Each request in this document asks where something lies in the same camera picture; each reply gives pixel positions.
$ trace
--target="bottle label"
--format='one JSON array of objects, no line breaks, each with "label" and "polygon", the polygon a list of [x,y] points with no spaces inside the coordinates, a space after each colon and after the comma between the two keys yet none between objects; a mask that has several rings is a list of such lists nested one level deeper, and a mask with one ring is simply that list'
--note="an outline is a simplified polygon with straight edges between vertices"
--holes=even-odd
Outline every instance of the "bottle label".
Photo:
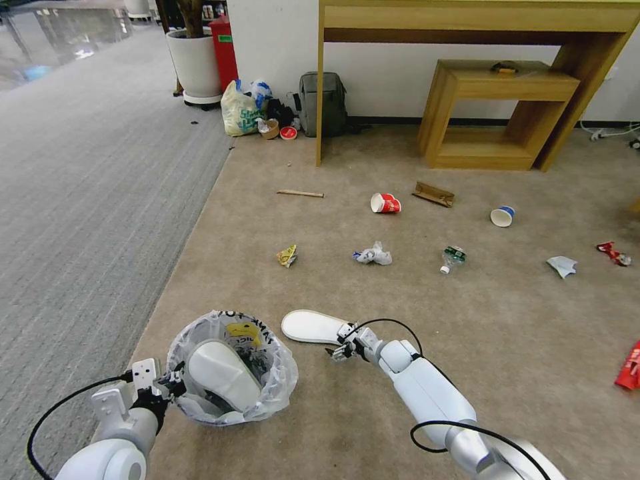
[{"label": "bottle label", "polygon": [[467,258],[467,254],[459,247],[449,246],[445,248],[445,254],[450,255],[460,263],[463,263]]}]

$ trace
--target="potted plant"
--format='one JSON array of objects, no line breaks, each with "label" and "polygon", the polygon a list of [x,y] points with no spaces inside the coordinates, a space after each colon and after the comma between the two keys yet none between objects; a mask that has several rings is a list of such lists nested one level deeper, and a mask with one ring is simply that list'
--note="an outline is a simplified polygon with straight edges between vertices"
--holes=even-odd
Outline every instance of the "potted plant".
[{"label": "potted plant", "polygon": [[185,28],[167,33],[169,52],[186,104],[220,102],[218,75],[211,30],[202,26],[202,0],[177,0]]}]

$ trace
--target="backpack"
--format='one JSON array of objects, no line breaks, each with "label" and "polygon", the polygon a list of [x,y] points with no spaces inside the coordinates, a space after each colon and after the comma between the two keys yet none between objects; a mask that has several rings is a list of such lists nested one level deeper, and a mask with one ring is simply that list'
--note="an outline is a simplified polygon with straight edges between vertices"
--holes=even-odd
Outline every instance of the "backpack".
[{"label": "backpack", "polygon": [[[345,86],[337,73],[324,72],[322,84],[322,136],[336,137],[347,130]],[[317,72],[300,77],[300,94],[294,95],[300,123],[308,137],[316,136]]]}]

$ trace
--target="trash can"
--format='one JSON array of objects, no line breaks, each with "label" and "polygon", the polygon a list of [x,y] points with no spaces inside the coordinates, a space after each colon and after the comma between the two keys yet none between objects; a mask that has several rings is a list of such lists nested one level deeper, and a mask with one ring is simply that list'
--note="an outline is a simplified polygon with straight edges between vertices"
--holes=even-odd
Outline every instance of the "trash can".
[{"label": "trash can", "polygon": [[215,58],[218,62],[220,82],[224,91],[228,84],[238,78],[238,66],[235,62],[233,40],[231,38],[231,24],[226,15],[210,22],[211,37],[215,48]]},{"label": "trash can", "polygon": [[291,351],[260,320],[236,311],[212,311],[186,326],[173,340],[167,356],[167,371],[181,362],[189,364],[194,350],[208,341],[232,348],[258,382],[261,392],[254,404],[242,411],[214,408],[185,368],[187,392],[176,398],[178,408],[191,420],[223,427],[269,418],[289,405],[298,380],[298,367]]}]

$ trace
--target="white flower pot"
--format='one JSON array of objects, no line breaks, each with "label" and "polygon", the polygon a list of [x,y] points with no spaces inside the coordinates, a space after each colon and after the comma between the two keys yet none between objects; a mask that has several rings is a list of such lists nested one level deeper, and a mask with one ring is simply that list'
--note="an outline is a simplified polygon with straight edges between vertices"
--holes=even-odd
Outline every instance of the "white flower pot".
[{"label": "white flower pot", "polygon": [[148,0],[125,0],[129,18],[148,18],[151,16]]},{"label": "white flower pot", "polygon": [[217,103],[222,99],[211,29],[205,27],[204,31],[205,36],[200,39],[188,39],[186,30],[167,34],[175,73],[185,89],[184,99],[198,105]]}]

